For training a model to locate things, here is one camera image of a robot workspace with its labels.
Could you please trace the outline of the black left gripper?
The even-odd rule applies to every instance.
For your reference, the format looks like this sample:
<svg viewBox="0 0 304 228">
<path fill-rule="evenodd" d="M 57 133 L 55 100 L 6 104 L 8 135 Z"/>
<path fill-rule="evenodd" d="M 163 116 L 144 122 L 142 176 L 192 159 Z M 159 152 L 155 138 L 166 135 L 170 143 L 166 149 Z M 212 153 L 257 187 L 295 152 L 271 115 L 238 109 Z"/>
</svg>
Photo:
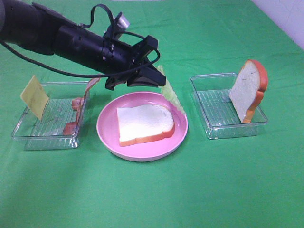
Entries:
<svg viewBox="0 0 304 228">
<path fill-rule="evenodd" d="M 133 46 L 121 42 L 113 43 L 106 59 L 110 76 L 105 82 L 105 88 L 114 90 L 119 84 L 127 82 L 128 87 L 165 86 L 166 77 L 153 66 L 148 59 L 151 52 L 158 51 L 158 40 L 147 36 Z"/>
</svg>

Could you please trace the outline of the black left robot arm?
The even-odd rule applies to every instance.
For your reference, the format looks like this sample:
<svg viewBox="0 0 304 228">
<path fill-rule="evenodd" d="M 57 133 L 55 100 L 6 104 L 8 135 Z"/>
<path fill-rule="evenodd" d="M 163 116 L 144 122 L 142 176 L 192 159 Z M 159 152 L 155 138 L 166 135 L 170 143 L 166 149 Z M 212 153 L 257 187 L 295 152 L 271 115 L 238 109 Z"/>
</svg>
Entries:
<svg viewBox="0 0 304 228">
<path fill-rule="evenodd" d="M 129 21 L 122 13 L 113 16 L 101 4 L 110 20 L 103 36 L 89 31 L 87 24 L 76 24 L 59 13 L 37 3 L 3 0 L 0 3 L 0 43 L 11 44 L 43 55 L 58 55 L 96 70 L 97 78 L 105 78 L 105 87 L 113 90 L 118 84 L 159 87 L 166 77 L 148 59 L 157 52 L 158 40 L 140 37 L 134 45 L 121 42 Z"/>
</svg>

